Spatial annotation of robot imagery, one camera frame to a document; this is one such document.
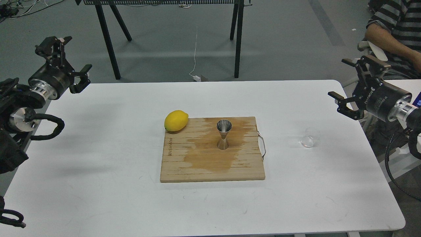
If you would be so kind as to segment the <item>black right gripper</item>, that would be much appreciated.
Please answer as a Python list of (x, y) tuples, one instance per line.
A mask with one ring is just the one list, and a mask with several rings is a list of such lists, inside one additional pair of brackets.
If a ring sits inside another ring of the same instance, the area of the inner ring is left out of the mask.
[[(353, 120), (363, 119), (365, 110), (384, 122), (397, 119), (406, 123), (418, 122), (418, 107), (410, 103), (412, 93), (387, 82), (360, 82), (372, 77), (382, 79), (391, 69), (390, 64), (373, 55), (364, 55), (354, 60), (343, 58), (341, 62), (357, 72), (357, 76), (342, 82), (342, 87), (358, 84), (354, 89), (354, 96), (350, 98), (344, 98), (333, 91), (328, 92), (338, 105), (337, 112)], [(347, 104), (355, 101), (359, 109), (352, 110)]]

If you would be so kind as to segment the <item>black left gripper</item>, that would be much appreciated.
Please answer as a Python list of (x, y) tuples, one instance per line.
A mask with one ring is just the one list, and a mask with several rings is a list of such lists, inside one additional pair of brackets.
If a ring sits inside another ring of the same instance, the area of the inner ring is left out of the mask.
[(91, 64), (86, 64), (80, 72), (66, 72), (61, 69), (73, 69), (65, 58), (64, 46), (72, 40), (72, 36), (58, 38), (47, 37), (36, 45), (35, 53), (46, 60), (46, 64), (38, 69), (29, 79), (30, 90), (42, 96), (44, 100), (57, 100), (69, 88), (71, 93), (81, 93), (89, 84), (88, 72)]

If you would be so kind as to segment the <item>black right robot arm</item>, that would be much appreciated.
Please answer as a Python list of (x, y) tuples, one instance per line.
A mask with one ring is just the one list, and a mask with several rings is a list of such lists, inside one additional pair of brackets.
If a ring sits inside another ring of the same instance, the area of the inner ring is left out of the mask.
[(388, 162), (391, 146), (398, 135), (408, 136), (409, 152), (420, 159), (417, 149), (420, 135), (420, 108), (411, 104), (412, 94), (406, 90), (385, 82), (382, 77), (390, 69), (390, 65), (372, 55), (362, 56), (353, 63), (350, 59), (343, 59), (343, 63), (356, 69), (359, 81), (350, 98), (344, 98), (336, 92), (330, 91), (329, 96), (335, 99), (337, 111), (353, 120), (364, 118), (364, 112), (372, 114), (384, 122), (402, 120), (406, 128), (394, 133), (385, 149), (385, 169), (392, 183), (396, 183), (391, 174)]

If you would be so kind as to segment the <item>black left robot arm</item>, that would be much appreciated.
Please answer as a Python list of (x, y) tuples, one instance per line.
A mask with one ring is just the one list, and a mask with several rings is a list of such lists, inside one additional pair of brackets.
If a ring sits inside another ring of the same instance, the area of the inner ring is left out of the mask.
[(38, 114), (36, 109), (48, 100), (59, 99), (66, 90), (81, 93), (89, 84), (87, 64), (80, 70), (69, 64), (64, 47), (72, 37), (47, 37), (36, 46), (35, 53), (45, 59), (29, 79), (20, 84), (19, 78), (1, 82), (0, 90), (0, 172), (14, 171), (28, 159), (24, 151), (27, 141), (47, 141), (58, 136), (65, 127), (64, 121), (53, 115)]

